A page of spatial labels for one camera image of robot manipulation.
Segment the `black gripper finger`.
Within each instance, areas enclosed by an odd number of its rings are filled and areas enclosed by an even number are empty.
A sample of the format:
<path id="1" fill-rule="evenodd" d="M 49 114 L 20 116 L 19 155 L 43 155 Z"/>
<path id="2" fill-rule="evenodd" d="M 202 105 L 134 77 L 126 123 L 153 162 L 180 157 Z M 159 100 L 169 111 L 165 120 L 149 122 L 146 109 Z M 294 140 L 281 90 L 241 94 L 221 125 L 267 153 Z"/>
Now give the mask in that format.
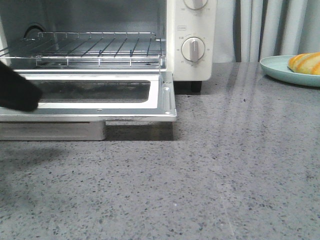
<path id="1" fill-rule="evenodd" d="M 32 112 L 37 109 L 43 92 L 26 78 L 0 62 L 0 106 Z"/>

